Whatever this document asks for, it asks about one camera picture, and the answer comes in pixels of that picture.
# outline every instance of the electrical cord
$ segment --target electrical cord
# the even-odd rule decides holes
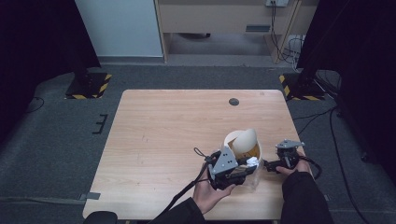
[[[35,111],[37,111],[37,110],[41,109],[41,107],[43,107],[43,105],[44,105],[44,103],[45,103],[45,101],[44,101],[44,99],[43,99],[43,98],[41,98],[41,97],[38,97],[38,96],[35,96],[35,97],[34,97],[34,99],[36,99],[36,100],[41,100],[41,105],[40,105],[38,108],[36,108],[36,109],[29,110],[29,111],[26,111],[26,112],[25,112],[26,114],[33,113],[33,112],[35,112]]]
[[[349,184],[347,183],[347,176],[346,176],[346,173],[345,173],[345,171],[344,171],[343,163],[341,162],[340,151],[339,151],[339,149],[338,149],[337,140],[336,140],[335,134],[334,134],[334,128],[333,128],[333,126],[332,126],[332,113],[334,112],[334,110],[335,110],[336,108],[337,108],[337,107],[334,107],[334,108],[332,109],[332,112],[330,113],[330,129],[331,129],[331,131],[332,131],[332,140],[333,140],[333,142],[334,142],[335,152],[336,152],[336,154],[337,154],[337,160],[338,160],[338,163],[339,163],[340,168],[341,168],[341,174],[342,174],[342,177],[343,177],[343,179],[344,179],[344,184],[345,184],[345,186],[346,186],[346,193],[347,193],[347,195],[348,195],[348,197],[349,197],[350,202],[352,203],[352,206],[355,208],[356,212],[358,213],[359,217],[361,217],[361,219],[364,221],[364,223],[370,224],[370,222],[363,216],[363,214],[362,214],[361,211],[359,210],[359,207],[356,205],[355,200],[353,199],[353,196],[352,196],[352,194],[351,194],[351,192],[350,192]]]
[[[309,116],[306,116],[306,117],[300,117],[300,118],[293,119],[293,120],[297,120],[297,119],[310,119],[310,118],[312,118],[312,119],[309,120],[309,121],[305,124],[305,126],[298,132],[298,135],[300,135],[300,134],[308,127],[308,125],[309,125],[312,121],[314,121],[315,119],[317,119],[318,117],[320,117],[320,116],[322,116],[322,115],[325,115],[325,114],[331,112],[334,108],[335,108],[335,107],[330,108],[330,109],[328,109],[328,110],[326,110],[326,111],[324,111],[324,112],[322,112],[322,113],[318,113],[318,114],[309,115]]]
[[[288,42],[289,48],[288,48],[288,49],[287,49],[287,48],[284,48],[284,50],[287,50],[289,53],[288,53],[288,54],[282,53],[283,55],[286,56],[285,62],[286,62],[286,63],[291,63],[291,64],[293,64],[293,68],[296,68],[297,62],[298,62],[298,60],[299,60],[299,58],[300,58],[300,57],[297,57],[297,54],[298,54],[298,55],[301,54],[299,51],[293,50],[293,49],[294,49],[294,46],[295,46],[296,40],[300,40],[300,51],[301,51],[302,45],[303,45],[302,42],[304,42],[304,40],[301,39],[301,38],[298,38],[298,37],[294,37],[294,38],[291,38],[291,39],[289,40],[289,42]],[[289,57],[292,57],[292,61],[291,61],[291,62],[288,61],[288,58],[289,58]]]
[[[300,160],[308,161],[308,162],[310,162],[311,164],[313,164],[315,167],[317,167],[318,172],[315,174],[314,179],[318,179],[318,178],[320,177],[321,173],[322,173],[322,168],[321,168],[316,162],[314,162],[313,160],[311,160],[311,159],[308,158],[308,157],[300,156],[299,158],[300,158]]]
[[[295,40],[297,40],[297,39],[300,40],[300,52],[301,52],[301,50],[302,50],[302,48],[303,48],[303,42],[304,42],[303,36],[301,35],[300,38],[293,38],[293,39],[292,39],[292,40],[294,40],[294,42],[293,42],[293,48],[294,48],[294,49],[295,49],[295,44],[296,44],[296,41],[295,41]],[[297,51],[294,51],[293,54],[292,54],[292,64],[291,64],[291,67],[292,67],[292,69],[294,70],[294,72],[296,72],[296,73],[301,73],[301,72],[297,69],[297,62],[298,62],[298,60],[299,60],[300,58],[297,57],[297,53],[296,53],[296,52],[297,52]]]
[[[334,99],[331,94],[329,94],[328,91],[326,91],[319,83],[317,80],[314,79],[314,82],[320,87],[320,89],[323,91],[323,93],[326,93],[330,98]]]
[[[202,174],[204,173],[204,171],[207,168],[207,165],[210,161],[212,161],[213,157],[210,156],[206,156],[198,147],[194,148],[195,153],[197,153],[199,156],[205,157],[205,163],[200,171],[200,173],[198,174],[198,176],[190,182],[189,185],[187,185],[180,193],[178,193],[177,195],[175,195],[175,197],[172,199],[172,201],[168,204],[168,206],[166,206],[165,209],[163,209],[163,211],[158,215],[158,217],[162,216],[164,213],[168,212],[172,206],[177,202],[177,200],[179,200],[187,191],[189,191],[190,189],[192,189],[192,187],[195,186],[195,184],[202,182],[202,181],[207,181],[209,179],[202,179],[200,180]]]
[[[329,79],[324,79],[319,75],[317,72],[315,77],[314,77],[315,82],[322,88],[324,92],[326,92],[332,99],[337,97],[339,89],[340,89],[340,83],[341,83],[341,77],[338,77],[337,80],[337,86],[334,86]]]
[[[271,16],[271,40],[272,40],[272,42],[273,42],[273,44],[275,45],[275,47],[276,47],[276,54],[277,54],[277,58],[279,59],[279,60],[283,60],[283,61],[285,61],[285,62],[287,62],[287,63],[291,63],[291,62],[289,62],[287,59],[289,58],[285,58],[284,56],[283,56],[283,53],[281,53],[281,51],[280,51],[280,48],[279,48],[279,45],[277,44],[277,38],[276,38],[276,33],[275,33],[275,28],[274,28],[274,26],[275,26],[275,17],[276,17],[276,1],[271,1],[271,5],[272,5],[272,16]]]
[[[340,84],[341,84],[341,76],[338,76],[337,80],[337,85],[333,85],[329,78],[327,77],[327,70],[324,70],[324,78],[320,75],[319,71],[316,73],[317,78],[323,80],[323,82],[326,82],[329,84],[330,87],[334,89],[334,91],[339,91],[340,90]]]

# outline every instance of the yellow and black hazard tape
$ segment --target yellow and black hazard tape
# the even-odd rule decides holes
[[[311,95],[303,95],[303,96],[294,96],[291,94],[290,87],[288,83],[285,81],[285,77],[279,76],[280,82],[282,83],[283,91],[285,92],[286,99],[288,100],[324,100],[324,97],[321,96],[311,96]]]
[[[94,98],[100,98],[103,96],[103,94],[105,93],[105,90],[107,88],[108,82],[110,81],[110,78],[112,77],[112,75],[110,74],[106,74],[105,79],[103,80],[100,88],[98,89],[98,92],[95,92],[94,94],[69,94],[66,95],[66,99],[78,99],[78,100],[82,100],[82,99],[94,99]]]

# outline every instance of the round hole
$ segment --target round hole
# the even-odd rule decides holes
[[[239,105],[239,101],[236,98],[231,98],[228,103],[230,103],[230,105]]]

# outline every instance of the gray carpet floor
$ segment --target gray carpet floor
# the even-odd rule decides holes
[[[122,92],[128,89],[275,89],[290,68],[120,66],[106,65],[113,75],[100,99],[66,100],[73,80],[65,74],[40,84],[26,113],[0,146],[0,223],[82,223],[81,193],[90,191]],[[288,101],[293,118],[322,113],[335,106],[324,101]],[[101,134],[101,114],[108,114]],[[309,119],[295,120],[301,131]],[[351,194],[370,223],[396,223],[396,189],[378,164],[361,161],[361,148],[342,118],[332,124]],[[300,134],[306,154],[321,165],[317,183],[335,223],[363,223],[355,212],[341,176],[330,129],[330,114],[312,121]],[[11,197],[51,198],[54,203],[4,202]],[[59,204],[65,199],[76,204]]]

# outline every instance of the human hand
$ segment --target human hand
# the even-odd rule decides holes
[[[192,194],[192,199],[198,205],[202,214],[210,211],[221,199],[230,195],[233,188],[235,188],[235,185],[230,185],[225,190],[215,190],[207,179],[206,168],[200,178],[203,181],[195,184],[194,193]]]
[[[304,156],[304,154],[302,152],[297,151],[297,153],[300,156]],[[303,160],[299,160],[296,167],[293,170],[290,170],[290,169],[282,167],[282,166],[277,166],[276,170],[283,175],[291,175],[296,170],[298,172],[308,172],[309,174],[311,174],[311,168],[309,167],[309,163],[307,161],[303,161]]]

